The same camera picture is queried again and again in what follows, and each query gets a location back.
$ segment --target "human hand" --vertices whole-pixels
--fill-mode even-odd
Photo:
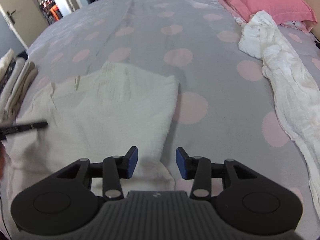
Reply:
[[[5,147],[3,146],[2,142],[0,142],[0,179],[3,178],[3,170],[5,165]]]

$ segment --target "folded clothes stack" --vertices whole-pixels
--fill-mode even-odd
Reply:
[[[0,122],[16,117],[25,94],[38,74],[24,51],[14,57],[10,49],[0,59]]]

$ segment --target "bed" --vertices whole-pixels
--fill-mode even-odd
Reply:
[[[320,0],[306,0],[320,18]],[[313,34],[279,27],[320,85],[320,50]],[[296,232],[320,235],[320,222],[308,185],[302,154],[281,129],[262,62],[238,49],[241,27],[217,0],[99,0],[49,26],[28,49],[39,74],[29,88],[20,116],[33,95],[49,82],[62,82],[99,70],[106,60],[139,66],[179,81],[177,108],[164,144],[162,163],[176,189],[190,190],[181,179],[174,152],[212,162],[233,158],[292,190],[303,202]],[[35,183],[47,174],[34,177]],[[14,190],[14,184],[7,185]],[[222,190],[214,180],[213,192]],[[9,231],[8,203],[4,217]]]

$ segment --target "ribbed gray panel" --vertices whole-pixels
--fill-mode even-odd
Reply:
[[[132,191],[124,200],[106,202],[89,224],[72,233],[35,236],[21,232],[13,239],[301,240],[293,231],[269,237],[240,232],[221,220],[209,202],[189,199],[184,191]]]

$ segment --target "black cable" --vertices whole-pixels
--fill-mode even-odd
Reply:
[[[3,224],[4,224],[5,230],[7,231],[8,236],[10,237],[10,239],[12,239],[11,236],[10,236],[10,234],[9,234],[9,231],[7,230],[7,226],[5,225],[5,222],[4,222],[1,192],[0,192],[0,205],[1,205],[1,216],[2,216],[2,221],[3,221]]]

